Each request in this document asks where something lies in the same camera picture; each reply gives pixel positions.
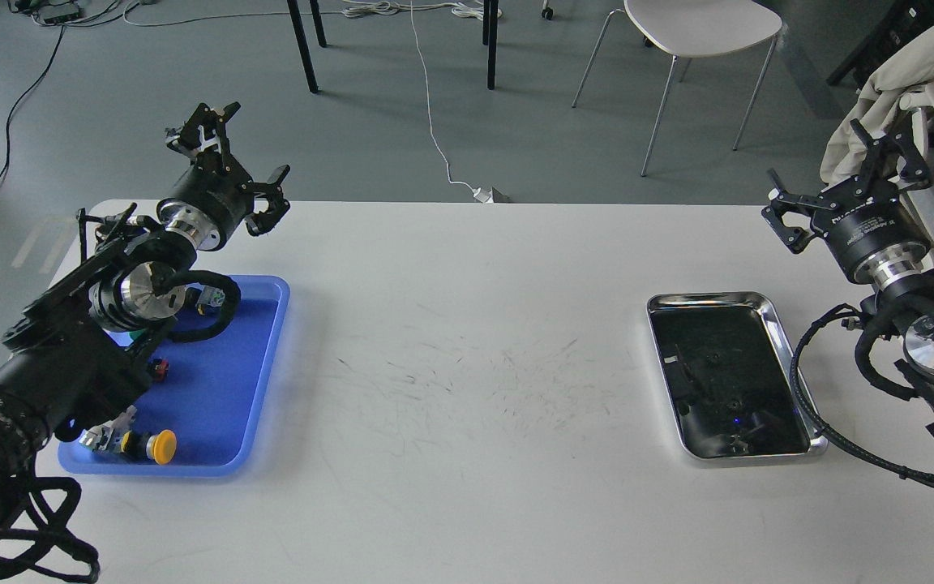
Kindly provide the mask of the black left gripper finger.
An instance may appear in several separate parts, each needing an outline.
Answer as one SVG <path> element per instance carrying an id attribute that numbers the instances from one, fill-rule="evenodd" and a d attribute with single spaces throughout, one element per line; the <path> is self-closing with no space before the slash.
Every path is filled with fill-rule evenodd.
<path id="1" fill-rule="evenodd" d="M 191 164 L 205 170 L 231 173 L 234 159 L 226 135 L 226 123 L 240 110 L 238 102 L 221 109 L 212 109 L 201 103 L 182 128 L 165 130 L 165 145 L 191 160 Z"/>
<path id="2" fill-rule="evenodd" d="M 263 211 L 251 210 L 244 219 L 248 233 L 252 237 L 270 233 L 288 213 L 290 202 L 283 195 L 282 183 L 288 177 L 289 171 L 289 164 L 283 164 L 274 170 L 267 182 L 249 181 L 242 185 L 251 197 L 251 202 L 264 200 L 267 203 Z"/>

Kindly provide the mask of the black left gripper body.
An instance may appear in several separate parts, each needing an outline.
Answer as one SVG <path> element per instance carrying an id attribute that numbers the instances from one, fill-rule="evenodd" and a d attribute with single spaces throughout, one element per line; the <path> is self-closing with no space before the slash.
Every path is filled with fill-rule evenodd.
<path id="1" fill-rule="evenodd" d="M 186 229 L 200 251 L 217 251 L 255 206 L 255 182 L 237 162 L 200 154 L 158 204 L 158 219 L 170 230 Z"/>

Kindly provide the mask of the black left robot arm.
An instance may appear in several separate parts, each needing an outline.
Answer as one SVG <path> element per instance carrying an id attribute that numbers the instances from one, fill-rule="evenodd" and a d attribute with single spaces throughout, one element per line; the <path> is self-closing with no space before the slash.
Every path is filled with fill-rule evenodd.
<path id="1" fill-rule="evenodd" d="M 31 570 L 64 582 L 99 579 L 99 552 L 68 529 L 81 497 L 77 481 L 36 474 L 51 439 L 125 414 L 151 387 L 152 356 L 163 341 L 217 337 L 242 293 L 231 277 L 194 269 L 200 251 L 218 251 L 239 225 L 252 236 L 289 211 L 279 166 L 257 182 L 230 151 L 226 123 L 236 102 L 199 104 L 166 145 L 188 170 L 153 216 L 134 206 L 96 218 L 93 254 L 24 310 L 3 336 L 0 367 L 0 580 Z"/>

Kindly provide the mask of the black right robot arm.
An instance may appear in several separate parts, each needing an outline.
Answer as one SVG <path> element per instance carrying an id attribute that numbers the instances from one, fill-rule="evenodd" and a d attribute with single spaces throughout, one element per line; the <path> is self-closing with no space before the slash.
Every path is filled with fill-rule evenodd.
<path id="1" fill-rule="evenodd" d="M 905 402 L 922 399 L 934 411 L 934 268 L 919 267 L 929 237 L 901 201 L 903 192 L 930 184 L 929 166 L 907 134 L 874 136 L 856 119 L 851 129 L 866 148 L 853 176 L 818 195 L 795 195 L 770 173 L 774 193 L 762 215 L 789 251 L 800 254 L 823 239 L 848 281 L 874 289 L 859 307 L 838 304 L 812 322 L 786 377 L 818 436 L 860 461 L 934 488 L 934 474 L 886 461 L 841 435 L 798 388 L 801 351 L 820 329 L 842 320 L 860 330 L 854 362 L 872 387 Z M 934 422 L 927 429 L 934 437 Z"/>

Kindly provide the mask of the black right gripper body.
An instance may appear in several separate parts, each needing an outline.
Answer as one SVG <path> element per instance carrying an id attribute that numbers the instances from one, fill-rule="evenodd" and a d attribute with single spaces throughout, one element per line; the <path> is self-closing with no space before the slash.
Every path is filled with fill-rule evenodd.
<path id="1" fill-rule="evenodd" d="M 848 281 L 888 285 L 900 277 L 894 261 L 917 264 L 929 240 L 913 221 L 892 182 L 868 187 L 859 178 L 820 192 L 828 209 L 820 210 L 820 233 Z"/>

